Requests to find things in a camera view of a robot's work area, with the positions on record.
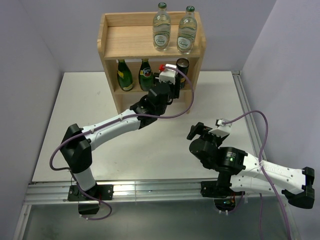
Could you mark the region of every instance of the white wall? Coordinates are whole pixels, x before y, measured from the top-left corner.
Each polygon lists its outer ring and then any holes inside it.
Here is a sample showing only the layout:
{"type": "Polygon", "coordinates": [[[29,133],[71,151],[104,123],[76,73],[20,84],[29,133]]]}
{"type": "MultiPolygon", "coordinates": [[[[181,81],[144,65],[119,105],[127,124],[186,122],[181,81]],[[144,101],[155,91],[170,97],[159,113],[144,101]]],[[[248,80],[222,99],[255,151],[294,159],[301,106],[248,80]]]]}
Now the white wall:
{"type": "MultiPolygon", "coordinates": [[[[263,111],[269,121],[269,160],[291,168],[315,169],[313,209],[292,207],[305,240],[320,235],[319,13],[318,0],[278,0],[242,73],[251,108],[263,111]]],[[[255,119],[263,137],[263,120],[255,119]]]]}
{"type": "Polygon", "coordinates": [[[17,0],[0,4],[0,238],[12,239],[61,81],[17,0]]]}
{"type": "MultiPolygon", "coordinates": [[[[65,72],[103,71],[97,50],[102,13],[156,11],[160,0],[20,0],[65,72]]],[[[168,11],[194,5],[207,48],[203,70],[241,70],[276,0],[171,0],[168,11]]]]}

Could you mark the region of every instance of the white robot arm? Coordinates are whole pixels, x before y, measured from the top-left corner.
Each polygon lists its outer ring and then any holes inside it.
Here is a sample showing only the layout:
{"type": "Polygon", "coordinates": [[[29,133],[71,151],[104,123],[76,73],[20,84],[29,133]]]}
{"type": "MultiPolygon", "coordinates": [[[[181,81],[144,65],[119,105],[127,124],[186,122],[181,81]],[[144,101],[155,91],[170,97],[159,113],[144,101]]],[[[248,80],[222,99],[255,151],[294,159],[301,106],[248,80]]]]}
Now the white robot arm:
{"type": "MultiPolygon", "coordinates": [[[[166,64],[166,67],[179,69],[171,64],[166,64]]],[[[77,183],[90,196],[96,196],[98,191],[97,182],[90,169],[92,151],[121,134],[139,130],[155,122],[157,118],[149,116],[163,115],[167,105],[170,105],[173,99],[179,98],[180,76],[173,69],[161,68],[160,74],[154,73],[155,85],[130,109],[94,125],[79,128],[77,124],[73,124],[67,129],[62,142],[77,135],[83,136],[70,141],[61,147],[60,151],[77,183]]]]}
{"type": "Polygon", "coordinates": [[[191,127],[187,137],[192,140],[200,135],[189,147],[207,169],[219,172],[217,181],[201,182],[203,197],[225,198],[235,193],[254,192],[274,194],[270,183],[261,170],[263,166],[277,191],[298,208],[311,209],[315,201],[312,188],[315,172],[310,167],[292,169],[258,158],[234,147],[220,147],[223,140],[231,133],[232,124],[226,119],[218,119],[215,128],[199,122],[191,127]]]}

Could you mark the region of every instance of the bottle label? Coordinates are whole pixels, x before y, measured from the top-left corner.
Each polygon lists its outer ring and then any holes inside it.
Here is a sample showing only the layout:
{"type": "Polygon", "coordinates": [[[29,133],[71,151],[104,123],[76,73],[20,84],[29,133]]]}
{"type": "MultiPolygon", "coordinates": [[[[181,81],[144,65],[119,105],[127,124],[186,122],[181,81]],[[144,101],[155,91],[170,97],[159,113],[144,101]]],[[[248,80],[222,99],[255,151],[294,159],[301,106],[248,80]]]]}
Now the bottle label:
{"type": "Polygon", "coordinates": [[[145,69],[140,71],[140,75],[145,76],[146,78],[151,76],[151,68],[150,67],[146,67],[145,69]]]}
{"type": "Polygon", "coordinates": [[[124,76],[125,76],[125,75],[124,75],[124,73],[123,73],[123,72],[121,72],[121,71],[119,71],[119,70],[118,70],[118,75],[119,75],[119,77],[120,77],[120,78],[122,78],[122,79],[123,79],[123,78],[124,78],[124,76]]]}
{"type": "Polygon", "coordinates": [[[166,45],[168,41],[168,38],[166,35],[163,35],[163,34],[156,34],[154,36],[154,42],[155,44],[157,44],[159,47],[162,47],[164,45],[166,45]]]}
{"type": "Polygon", "coordinates": [[[191,46],[191,41],[188,38],[179,36],[178,37],[178,45],[181,49],[188,49],[191,46]]]}
{"type": "Polygon", "coordinates": [[[124,86],[123,90],[129,91],[134,87],[134,85],[131,83],[129,86],[124,86]]]}

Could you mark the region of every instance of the water bottle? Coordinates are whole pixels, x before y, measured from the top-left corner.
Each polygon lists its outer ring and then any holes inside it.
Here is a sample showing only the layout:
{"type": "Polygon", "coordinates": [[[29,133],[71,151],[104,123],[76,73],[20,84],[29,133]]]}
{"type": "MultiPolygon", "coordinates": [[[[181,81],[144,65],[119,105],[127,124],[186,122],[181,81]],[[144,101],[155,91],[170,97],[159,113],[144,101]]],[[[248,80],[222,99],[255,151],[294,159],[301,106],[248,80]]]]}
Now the water bottle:
{"type": "Polygon", "coordinates": [[[166,9],[167,4],[160,2],[158,12],[153,18],[153,45],[159,51],[166,50],[170,40],[171,18],[166,9]]]}
{"type": "Polygon", "coordinates": [[[197,33],[197,20],[195,19],[195,7],[187,6],[185,16],[180,20],[177,49],[183,54],[189,54],[195,44],[197,33]]]}

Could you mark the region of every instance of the white table surface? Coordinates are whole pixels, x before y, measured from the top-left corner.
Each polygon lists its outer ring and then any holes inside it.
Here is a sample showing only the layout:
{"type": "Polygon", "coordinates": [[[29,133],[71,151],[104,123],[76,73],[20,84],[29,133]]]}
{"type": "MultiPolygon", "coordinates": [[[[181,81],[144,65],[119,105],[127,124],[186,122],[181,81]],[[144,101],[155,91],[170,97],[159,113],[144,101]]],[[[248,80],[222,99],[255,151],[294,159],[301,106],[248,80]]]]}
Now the white table surface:
{"type": "MultiPolygon", "coordinates": [[[[140,99],[126,99],[129,106],[140,99]]],[[[167,116],[185,108],[182,99],[168,106],[167,116]]],[[[186,137],[191,125],[202,122],[209,127],[216,119],[234,119],[243,114],[231,72],[200,72],[190,114],[175,119],[159,119],[134,132],[128,132],[101,145],[92,152],[92,173],[96,180],[163,180],[216,178],[190,152],[186,137]]],[[[99,123],[117,115],[103,72],[65,73],[44,138],[33,182],[70,181],[67,171],[52,171],[49,159],[61,143],[69,125],[80,127],[99,123]]],[[[233,124],[231,135],[222,146],[232,146],[253,154],[244,119],[233,124]]],[[[55,167],[66,167],[59,152],[55,167]]]]}

